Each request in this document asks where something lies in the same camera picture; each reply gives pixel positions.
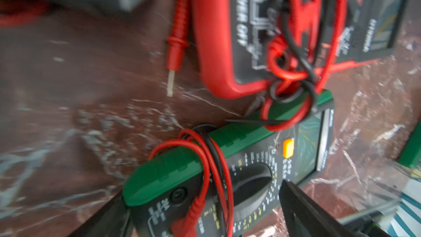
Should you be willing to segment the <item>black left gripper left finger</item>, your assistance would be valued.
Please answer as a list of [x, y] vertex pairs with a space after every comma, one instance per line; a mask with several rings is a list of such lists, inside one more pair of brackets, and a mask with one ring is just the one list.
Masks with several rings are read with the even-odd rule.
[[131, 237], [133, 221], [123, 200], [122, 191], [116, 194], [69, 237]]

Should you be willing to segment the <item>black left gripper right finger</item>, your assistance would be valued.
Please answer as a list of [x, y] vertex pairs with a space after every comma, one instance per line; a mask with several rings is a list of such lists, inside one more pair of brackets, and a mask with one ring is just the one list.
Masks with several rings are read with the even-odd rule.
[[290, 237], [359, 237], [309, 198], [290, 181], [283, 181], [279, 193]]

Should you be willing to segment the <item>red Aneng multimeter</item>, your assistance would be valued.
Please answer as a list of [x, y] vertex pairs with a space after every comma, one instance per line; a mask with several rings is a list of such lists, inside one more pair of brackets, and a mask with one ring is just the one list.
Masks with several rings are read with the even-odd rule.
[[177, 0], [167, 95], [193, 25], [201, 78], [221, 98], [268, 96], [255, 125], [276, 132], [309, 117], [331, 73], [374, 61], [381, 0]]

